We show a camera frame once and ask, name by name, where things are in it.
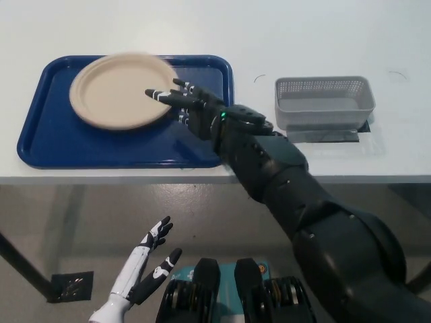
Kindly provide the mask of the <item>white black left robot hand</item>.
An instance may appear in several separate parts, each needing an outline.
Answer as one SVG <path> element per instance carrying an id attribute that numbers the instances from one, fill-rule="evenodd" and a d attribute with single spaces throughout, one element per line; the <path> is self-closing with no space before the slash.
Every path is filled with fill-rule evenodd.
<path id="1" fill-rule="evenodd" d="M 142 274 L 150 254 L 166 241 L 165 236 L 172 227 L 173 223 L 167 216 L 146 233 L 142 241 L 134 247 L 121 269 L 111 289 L 113 294 L 121 296 L 130 304 L 140 305 L 161 286 L 178 262 L 183 252 L 180 248 L 174 249 L 146 277 L 142 277 Z"/>

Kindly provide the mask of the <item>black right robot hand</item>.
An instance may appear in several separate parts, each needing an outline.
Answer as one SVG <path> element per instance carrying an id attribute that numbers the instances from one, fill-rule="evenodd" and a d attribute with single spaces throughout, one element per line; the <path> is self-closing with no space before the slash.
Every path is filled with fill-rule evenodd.
<path id="1" fill-rule="evenodd" d="M 220 108 L 224 108 L 224 101 L 212 92 L 189 81 L 176 78 L 172 81 L 182 91 L 171 89 L 169 92 L 164 92 L 156 89 L 146 89 L 144 93 L 147 97 L 157 102 L 178 110 L 186 110 L 189 115 L 188 129 L 201 140 L 210 140 L 211 124 Z"/>

